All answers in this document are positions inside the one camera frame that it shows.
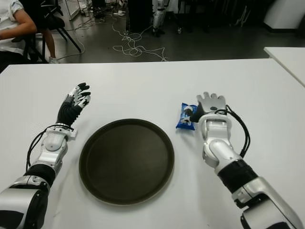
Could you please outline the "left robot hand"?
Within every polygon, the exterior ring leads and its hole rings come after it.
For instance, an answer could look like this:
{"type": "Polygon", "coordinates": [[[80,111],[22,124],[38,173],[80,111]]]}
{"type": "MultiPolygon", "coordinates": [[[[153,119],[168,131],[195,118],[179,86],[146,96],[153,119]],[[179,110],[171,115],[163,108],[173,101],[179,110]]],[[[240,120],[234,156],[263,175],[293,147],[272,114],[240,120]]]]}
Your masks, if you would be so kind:
{"type": "Polygon", "coordinates": [[[89,88],[87,83],[80,83],[66,95],[58,111],[57,124],[71,127],[91,100],[89,88]]]}

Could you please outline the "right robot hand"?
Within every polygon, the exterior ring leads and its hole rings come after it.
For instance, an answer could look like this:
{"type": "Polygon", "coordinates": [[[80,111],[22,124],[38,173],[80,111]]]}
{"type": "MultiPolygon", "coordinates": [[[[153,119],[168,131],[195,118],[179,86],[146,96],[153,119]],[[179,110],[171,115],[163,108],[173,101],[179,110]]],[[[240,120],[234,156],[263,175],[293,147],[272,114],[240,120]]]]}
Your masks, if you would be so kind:
{"type": "Polygon", "coordinates": [[[187,112],[188,116],[182,119],[184,123],[198,123],[202,116],[212,114],[217,110],[226,109],[225,97],[222,95],[218,96],[215,93],[209,94],[208,92],[204,92],[203,96],[197,95],[196,98],[198,102],[196,112],[194,114],[187,112]]]}

